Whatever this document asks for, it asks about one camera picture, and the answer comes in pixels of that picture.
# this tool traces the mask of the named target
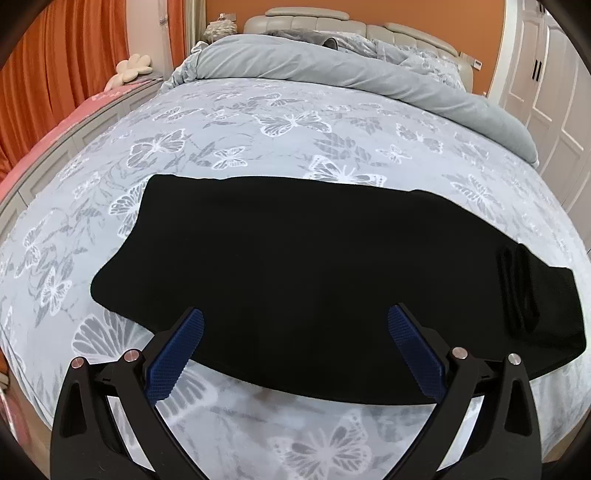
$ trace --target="upholstered headboard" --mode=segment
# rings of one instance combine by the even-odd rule
[[[457,63],[460,77],[467,92],[472,91],[472,67],[462,60],[457,50],[440,38],[415,28],[386,22],[383,27],[366,25],[350,20],[349,14],[338,10],[309,7],[271,8],[265,15],[252,17],[244,25],[244,33],[263,33],[271,29],[307,28],[351,32],[366,38],[377,38],[395,45],[412,45],[436,53],[439,57]]]

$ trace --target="gray comforter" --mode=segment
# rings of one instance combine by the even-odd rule
[[[233,35],[210,46],[199,42],[191,52],[162,92],[194,80],[246,77],[364,90],[436,113],[538,165],[530,133],[498,105],[391,63],[266,35]]]

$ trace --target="black towel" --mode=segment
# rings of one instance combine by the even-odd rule
[[[387,329],[404,302],[451,346],[531,378],[585,349],[573,274],[438,195],[312,180],[156,175],[92,297],[153,332],[203,311],[193,358],[263,387],[432,403]]]

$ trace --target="orange wall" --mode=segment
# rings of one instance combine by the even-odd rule
[[[322,7],[347,12],[352,20],[381,25],[396,22],[418,28],[452,44],[482,62],[474,70],[474,93],[488,92],[501,46],[505,0],[207,0],[207,21],[222,13],[236,13],[244,22],[273,7]]]

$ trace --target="metal screw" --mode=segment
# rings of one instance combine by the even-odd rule
[[[457,346],[452,350],[452,355],[458,360],[464,360],[468,358],[468,350],[464,347]]]
[[[70,365],[72,366],[72,368],[80,368],[82,365],[84,365],[84,358],[81,356],[77,356],[74,360],[72,360],[72,363]]]
[[[516,353],[510,353],[507,358],[513,365],[519,365],[521,363],[521,357]]]
[[[137,350],[127,350],[123,358],[126,362],[135,362],[139,358],[139,352]]]

